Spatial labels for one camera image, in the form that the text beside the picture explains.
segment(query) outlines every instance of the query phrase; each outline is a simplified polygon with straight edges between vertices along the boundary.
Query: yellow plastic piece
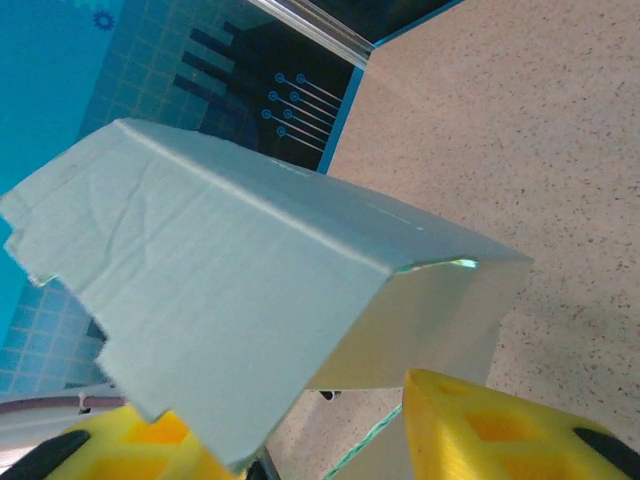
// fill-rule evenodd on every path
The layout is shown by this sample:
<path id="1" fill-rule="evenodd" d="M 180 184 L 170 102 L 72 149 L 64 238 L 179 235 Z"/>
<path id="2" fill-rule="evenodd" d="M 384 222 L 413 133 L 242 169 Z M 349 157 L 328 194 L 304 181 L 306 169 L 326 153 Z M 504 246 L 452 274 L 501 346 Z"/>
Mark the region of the yellow plastic piece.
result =
<path id="1" fill-rule="evenodd" d="M 627 477 L 573 432 L 584 418 L 424 370 L 405 378 L 416 480 L 617 480 Z"/>
<path id="2" fill-rule="evenodd" d="M 67 431 L 91 438 L 47 480 L 239 480 L 173 413 L 147 424 L 131 406 L 90 418 Z"/>

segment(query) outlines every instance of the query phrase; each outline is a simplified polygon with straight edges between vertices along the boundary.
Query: speckled floor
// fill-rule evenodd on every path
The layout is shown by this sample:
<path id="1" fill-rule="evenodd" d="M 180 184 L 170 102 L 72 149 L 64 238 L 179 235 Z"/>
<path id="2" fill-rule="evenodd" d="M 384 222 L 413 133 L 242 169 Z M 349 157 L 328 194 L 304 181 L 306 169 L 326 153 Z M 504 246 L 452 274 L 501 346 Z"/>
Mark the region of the speckled floor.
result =
<path id="1" fill-rule="evenodd" d="M 377 50 L 330 175 L 536 259 L 488 385 L 640 450 L 640 2 L 466 0 Z M 322 478 L 399 401 L 306 394 L 270 441 Z"/>

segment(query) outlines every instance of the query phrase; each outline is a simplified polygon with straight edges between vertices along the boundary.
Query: black rubber tip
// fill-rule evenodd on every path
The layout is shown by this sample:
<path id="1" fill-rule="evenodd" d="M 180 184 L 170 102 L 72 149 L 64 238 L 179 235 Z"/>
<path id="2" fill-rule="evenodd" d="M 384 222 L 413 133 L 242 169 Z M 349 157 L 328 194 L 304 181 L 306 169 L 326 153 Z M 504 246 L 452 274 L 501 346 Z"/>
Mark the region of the black rubber tip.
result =
<path id="1" fill-rule="evenodd" d="M 89 432 L 74 430 L 46 440 L 0 475 L 0 480 L 44 480 L 89 438 Z"/>
<path id="2" fill-rule="evenodd" d="M 640 455 L 622 440 L 589 428 L 574 428 L 574 433 L 632 480 L 640 480 Z"/>

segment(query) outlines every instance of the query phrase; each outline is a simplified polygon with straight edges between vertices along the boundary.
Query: folded cardboard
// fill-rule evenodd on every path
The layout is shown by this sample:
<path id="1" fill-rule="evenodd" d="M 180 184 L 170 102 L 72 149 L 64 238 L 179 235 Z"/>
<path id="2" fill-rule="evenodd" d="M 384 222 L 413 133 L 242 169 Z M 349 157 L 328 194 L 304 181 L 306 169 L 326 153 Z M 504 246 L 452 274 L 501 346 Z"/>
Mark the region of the folded cardboard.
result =
<path id="1" fill-rule="evenodd" d="M 235 470 L 304 388 L 476 368 L 465 351 L 531 264 L 387 196 L 136 120 L 73 146 L 0 212 L 10 254 L 104 328 L 99 363 L 141 413 L 173 409 Z"/>

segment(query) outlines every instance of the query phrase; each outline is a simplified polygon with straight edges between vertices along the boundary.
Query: blue tile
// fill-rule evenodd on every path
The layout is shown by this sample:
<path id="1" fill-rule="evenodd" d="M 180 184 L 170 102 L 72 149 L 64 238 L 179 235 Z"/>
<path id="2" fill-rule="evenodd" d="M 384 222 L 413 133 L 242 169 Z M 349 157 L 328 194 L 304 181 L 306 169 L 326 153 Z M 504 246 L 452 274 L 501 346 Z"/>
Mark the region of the blue tile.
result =
<path id="1" fill-rule="evenodd" d="M 36 316 L 35 329 L 39 332 L 54 334 L 60 323 L 59 313 L 40 311 Z"/>
<path id="2" fill-rule="evenodd" d="M 179 32 L 187 32 L 189 30 L 189 24 L 191 18 L 182 10 L 173 9 L 169 14 L 169 20 L 167 26 L 178 30 Z"/>
<path id="3" fill-rule="evenodd" d="M 147 83 L 145 84 L 144 90 L 153 95 L 164 98 L 170 84 L 170 77 L 152 72 L 147 77 Z"/>
<path id="4" fill-rule="evenodd" d="M 0 372 L 0 393 L 9 392 L 11 383 L 13 382 L 13 375 L 8 372 Z"/>
<path id="5" fill-rule="evenodd" d="M 104 62 L 102 63 L 102 71 L 104 73 L 108 73 L 109 75 L 113 75 L 114 77 L 120 78 L 122 72 L 124 72 L 124 67 L 127 65 L 127 59 L 120 55 L 119 53 L 109 51 L 107 55 L 104 57 Z"/>
<path id="6" fill-rule="evenodd" d="M 76 351 L 78 340 L 70 337 L 58 337 L 51 347 L 51 355 L 72 358 Z"/>
<path id="7" fill-rule="evenodd" d="M 189 95 L 185 108 L 195 115 L 204 115 L 207 111 L 209 102 L 198 97 L 197 95 Z"/>
<path id="8" fill-rule="evenodd" d="M 101 349 L 102 343 L 98 342 L 97 340 L 87 340 L 84 342 L 80 342 L 76 347 L 76 360 L 92 362 L 98 356 Z"/>
<path id="9" fill-rule="evenodd" d="M 160 40 L 160 49 L 165 53 L 181 57 L 184 50 L 185 39 L 185 35 L 181 35 L 172 30 L 165 30 L 162 35 L 162 40 Z"/>
<path id="10" fill-rule="evenodd" d="M 86 117 L 82 125 L 80 126 L 80 130 L 78 131 L 78 139 L 82 139 L 87 135 L 91 135 L 96 130 L 104 127 L 106 125 L 105 119 L 97 119 L 93 117 Z"/>
<path id="11" fill-rule="evenodd" d="M 182 118 L 180 119 L 180 124 L 178 126 L 185 130 L 197 130 L 200 128 L 201 124 L 202 117 L 185 112 L 182 114 Z"/>
<path id="12" fill-rule="evenodd" d="M 111 101 L 99 95 L 93 95 L 89 101 L 86 115 L 93 118 L 105 118 L 111 108 Z"/>
<path id="13" fill-rule="evenodd" d="M 153 58 L 156 55 L 156 49 L 143 42 L 142 40 L 136 40 L 131 48 L 131 59 L 138 62 L 141 65 L 150 67 L 153 63 Z"/>
<path id="14" fill-rule="evenodd" d="M 112 99 L 118 90 L 118 77 L 114 77 L 108 73 L 102 73 L 96 82 L 95 93 L 101 97 Z"/>
<path id="15" fill-rule="evenodd" d="M 147 4 L 147 11 L 145 13 L 147 18 L 150 18 L 160 25 L 164 25 L 169 18 L 169 11 L 171 5 L 166 0 L 153 0 Z"/>
<path id="16" fill-rule="evenodd" d="M 156 97 L 150 93 L 144 93 L 140 98 L 140 103 L 138 103 L 138 111 L 143 115 L 148 115 L 150 118 L 155 118 L 160 113 L 161 105 L 162 100 L 160 97 Z"/>
<path id="17" fill-rule="evenodd" d="M 38 392 L 50 393 L 64 390 L 64 379 L 44 377 L 38 384 Z"/>
<path id="18" fill-rule="evenodd" d="M 111 111 L 109 112 L 109 115 L 107 115 L 107 121 L 113 122 L 118 118 L 130 117 L 132 112 L 133 112 L 133 108 L 125 107 L 124 105 L 115 103 L 113 107 L 111 107 Z"/>
<path id="19" fill-rule="evenodd" d="M 163 52 L 158 52 L 153 61 L 153 69 L 166 75 L 174 75 L 180 59 Z"/>
<path id="20" fill-rule="evenodd" d="M 44 374 L 49 377 L 64 378 L 69 371 L 71 360 L 66 358 L 49 357 L 44 366 Z"/>
<path id="21" fill-rule="evenodd" d="M 146 2 L 135 0 L 127 2 L 127 6 L 122 9 L 120 18 L 118 18 L 118 28 L 116 35 L 121 33 L 135 34 L 142 22 L 143 8 Z"/>
<path id="22" fill-rule="evenodd" d="M 187 99 L 191 96 L 190 93 L 185 92 L 183 89 L 175 87 L 171 85 L 167 94 L 164 97 L 164 100 L 170 103 L 173 103 L 180 107 L 180 109 L 184 109 L 185 104 L 187 103 Z"/>
<path id="23" fill-rule="evenodd" d="M 42 300 L 41 308 L 49 312 L 62 312 L 67 304 L 68 297 L 67 293 L 48 289 Z"/>
<path id="24" fill-rule="evenodd" d="M 71 298 L 69 298 L 69 303 L 67 303 L 67 308 L 65 308 L 64 313 L 66 315 L 73 315 L 78 317 L 84 317 L 87 315 L 87 312 L 82 304 L 73 295 L 71 295 Z"/>
<path id="25" fill-rule="evenodd" d="M 44 368 L 46 358 L 42 355 L 24 355 L 20 362 L 20 371 L 31 375 L 39 375 Z"/>
<path id="26" fill-rule="evenodd" d="M 16 328 L 31 328 L 36 318 L 36 310 L 29 307 L 18 307 L 13 314 L 11 326 Z"/>
<path id="27" fill-rule="evenodd" d="M 91 374 L 89 376 L 89 383 L 92 385 L 96 385 L 99 383 L 107 383 L 109 378 L 100 370 L 100 367 L 97 365 L 93 365 L 91 368 Z"/>
<path id="28" fill-rule="evenodd" d="M 151 20 L 143 20 L 142 25 L 140 25 L 140 30 L 138 30 L 138 38 L 151 45 L 157 45 L 162 38 L 162 30 L 160 24 Z"/>
<path id="29" fill-rule="evenodd" d="M 20 352 L 13 352 L 3 348 L 0 350 L 0 370 L 9 370 L 10 372 L 18 370 L 21 357 L 22 354 Z"/>
<path id="30" fill-rule="evenodd" d="M 92 367 L 91 362 L 73 362 L 69 367 L 66 380 L 86 384 L 91 378 Z"/>
<path id="31" fill-rule="evenodd" d="M 174 0 L 173 6 L 182 8 L 187 12 L 193 12 L 196 8 L 198 8 L 199 0 Z"/>
<path id="32" fill-rule="evenodd" d="M 17 375 L 11 386 L 11 393 L 29 395 L 36 392 L 38 377 L 35 375 Z"/>
<path id="33" fill-rule="evenodd" d="M 169 126 L 178 126 L 181 114 L 182 111 L 180 108 L 170 103 L 165 103 L 160 110 L 160 122 Z"/>
<path id="34" fill-rule="evenodd" d="M 27 283 L 22 289 L 22 295 L 20 296 L 20 305 L 25 307 L 37 308 L 42 301 L 44 295 L 44 288 L 39 288 L 30 283 Z"/>
<path id="35" fill-rule="evenodd" d="M 109 50 L 126 57 L 129 55 L 129 52 L 131 52 L 131 47 L 133 47 L 135 39 L 136 37 L 133 33 L 118 28 L 113 34 Z"/>
<path id="36" fill-rule="evenodd" d="M 122 83 L 116 93 L 116 102 L 133 109 L 138 103 L 138 97 L 140 97 L 139 89 L 128 83 Z"/>
<path id="37" fill-rule="evenodd" d="M 87 332 L 87 327 L 89 327 L 90 321 L 91 318 L 88 315 L 83 315 L 81 317 L 61 315 L 58 334 L 82 338 L 82 336 Z"/>
<path id="38" fill-rule="evenodd" d="M 51 335 L 32 333 L 29 340 L 27 340 L 27 347 L 25 348 L 25 351 L 38 353 L 40 355 L 47 355 L 52 343 L 53 337 Z"/>
<path id="39" fill-rule="evenodd" d="M 142 88 L 148 73 L 149 70 L 146 67 L 143 67 L 142 65 L 139 65 L 135 62 L 129 62 L 127 68 L 124 71 L 122 79 L 125 82 L 137 86 L 138 88 Z"/>
<path id="40" fill-rule="evenodd" d="M 12 348 L 14 350 L 22 350 L 27 344 L 28 337 L 29 332 L 27 330 L 16 330 L 15 328 L 10 328 L 4 340 L 4 347 Z"/>

